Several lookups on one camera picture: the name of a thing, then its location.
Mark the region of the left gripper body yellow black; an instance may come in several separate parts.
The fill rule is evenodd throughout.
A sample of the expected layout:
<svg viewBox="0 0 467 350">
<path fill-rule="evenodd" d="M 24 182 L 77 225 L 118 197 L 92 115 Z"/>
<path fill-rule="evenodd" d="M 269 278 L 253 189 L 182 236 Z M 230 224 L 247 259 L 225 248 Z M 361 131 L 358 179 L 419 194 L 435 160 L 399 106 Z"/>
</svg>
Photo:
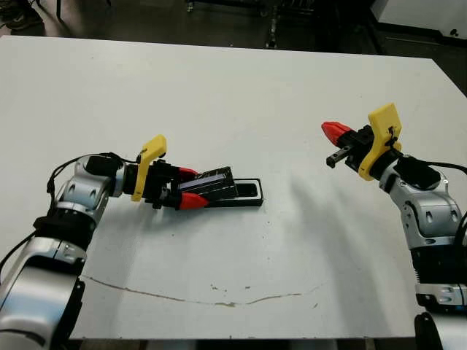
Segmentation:
<svg viewBox="0 0 467 350">
<path fill-rule="evenodd" d="M 136 180 L 131 193 L 133 202 L 145 199 L 156 209 L 162 206 L 180 208 L 182 195 L 168 188 L 169 184 L 180 179 L 180 170 L 162 160 L 166 153 L 166 138 L 161 134 L 142 146 L 136 158 Z"/>
</svg>

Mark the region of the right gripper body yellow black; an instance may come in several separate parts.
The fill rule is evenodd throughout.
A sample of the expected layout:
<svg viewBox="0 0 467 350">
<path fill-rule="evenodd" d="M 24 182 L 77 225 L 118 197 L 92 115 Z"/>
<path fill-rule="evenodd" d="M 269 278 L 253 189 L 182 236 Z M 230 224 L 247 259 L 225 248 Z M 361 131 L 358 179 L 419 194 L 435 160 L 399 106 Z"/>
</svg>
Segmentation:
<svg viewBox="0 0 467 350">
<path fill-rule="evenodd" d="M 366 181 L 380 180 L 385 170 L 401 156 L 401 121 L 395 104 L 389 103 L 368 115 L 368 124 L 344 133 L 338 149 L 325 162 L 334 168 L 340 161 Z"/>
</svg>

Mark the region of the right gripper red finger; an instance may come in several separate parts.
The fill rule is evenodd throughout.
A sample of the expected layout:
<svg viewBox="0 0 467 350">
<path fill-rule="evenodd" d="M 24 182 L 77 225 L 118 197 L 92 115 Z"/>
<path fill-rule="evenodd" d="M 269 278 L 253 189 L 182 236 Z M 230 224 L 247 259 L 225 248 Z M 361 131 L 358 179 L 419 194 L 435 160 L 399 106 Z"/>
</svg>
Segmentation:
<svg viewBox="0 0 467 350">
<path fill-rule="evenodd" d="M 326 136 L 341 136 L 352 129 L 340 122 L 324 122 L 321 128 Z"/>
<path fill-rule="evenodd" d="M 338 140 L 342 135 L 342 130 L 337 126 L 323 126 L 322 130 L 327 139 L 334 145 L 338 145 Z"/>
</svg>

